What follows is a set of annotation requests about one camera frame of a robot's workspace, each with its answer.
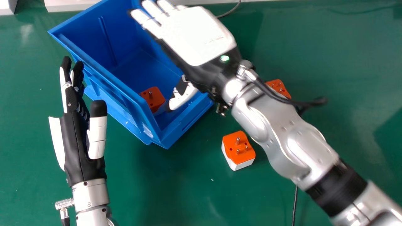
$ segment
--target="gray cable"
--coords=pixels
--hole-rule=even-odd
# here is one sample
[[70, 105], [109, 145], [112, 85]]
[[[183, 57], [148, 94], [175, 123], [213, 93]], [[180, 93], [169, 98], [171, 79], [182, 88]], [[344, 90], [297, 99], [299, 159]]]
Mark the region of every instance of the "gray cable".
[[240, 3], [242, 3], [242, 0], [239, 0], [239, 2], [233, 7], [233, 9], [225, 12], [224, 14], [216, 16], [216, 18], [222, 18], [222, 17], [225, 17], [225, 16], [231, 14], [233, 11], [235, 11], [237, 8], [239, 8]]

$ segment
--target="blue box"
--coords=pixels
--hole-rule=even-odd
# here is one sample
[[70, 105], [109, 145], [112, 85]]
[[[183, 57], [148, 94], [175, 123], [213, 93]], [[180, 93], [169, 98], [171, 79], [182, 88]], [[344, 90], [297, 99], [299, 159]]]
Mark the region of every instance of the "blue box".
[[85, 64], [85, 94], [103, 99], [118, 122], [145, 144], [168, 149], [211, 106], [197, 93], [176, 111], [153, 115], [138, 93], [157, 86], [166, 101], [183, 74], [128, 11], [138, 0], [103, 0], [49, 31]]

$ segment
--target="robot forearm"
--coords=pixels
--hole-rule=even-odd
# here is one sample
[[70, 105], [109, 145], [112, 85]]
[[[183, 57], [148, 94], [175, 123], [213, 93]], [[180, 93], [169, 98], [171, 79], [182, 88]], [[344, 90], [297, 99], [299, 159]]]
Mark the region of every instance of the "robot forearm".
[[233, 78], [223, 99], [281, 176], [307, 192], [336, 226], [402, 225], [401, 208], [343, 163], [292, 105], [272, 99], [249, 82], [239, 75]]

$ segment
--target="green tabletop surface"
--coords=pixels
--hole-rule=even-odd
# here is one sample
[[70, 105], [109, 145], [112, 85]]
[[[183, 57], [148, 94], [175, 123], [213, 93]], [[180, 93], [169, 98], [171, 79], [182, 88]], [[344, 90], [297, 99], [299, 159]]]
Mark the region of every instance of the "green tabletop surface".
[[[215, 14], [231, 7], [207, 6]], [[15, 15], [0, 17], [0, 226], [60, 225], [54, 203], [71, 197], [47, 119], [62, 115], [58, 68], [68, 52], [47, 31], [75, 14], [19, 0]], [[262, 78], [281, 79], [293, 99], [328, 97], [305, 120], [402, 203], [400, 1], [243, 3], [222, 22]], [[234, 172], [226, 163], [222, 136], [241, 129], [231, 116], [211, 109], [169, 150], [108, 120], [107, 183], [121, 226], [291, 225], [294, 185], [259, 146], [253, 165]], [[296, 225], [330, 223], [300, 192]]]

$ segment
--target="robotic hand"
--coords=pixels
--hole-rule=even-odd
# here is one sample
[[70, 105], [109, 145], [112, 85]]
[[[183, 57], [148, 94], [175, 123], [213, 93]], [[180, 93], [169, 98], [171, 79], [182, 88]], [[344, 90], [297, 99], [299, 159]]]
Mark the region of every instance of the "robotic hand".
[[295, 102], [267, 87], [242, 60], [228, 29], [203, 7], [142, 2], [131, 16], [185, 73], [173, 90], [175, 110], [197, 91], [218, 103], [262, 146], [272, 167], [291, 179], [336, 226], [402, 225], [402, 209], [374, 183], [360, 177], [300, 114], [325, 100]]
[[75, 206], [77, 226], [114, 226], [107, 206], [105, 150], [107, 107], [93, 101], [90, 113], [82, 99], [84, 65], [78, 61], [70, 73], [71, 59], [60, 66], [60, 86], [64, 114], [49, 117], [53, 146], [60, 168], [67, 175], [73, 199], [56, 202], [63, 226], [70, 225], [67, 208]]

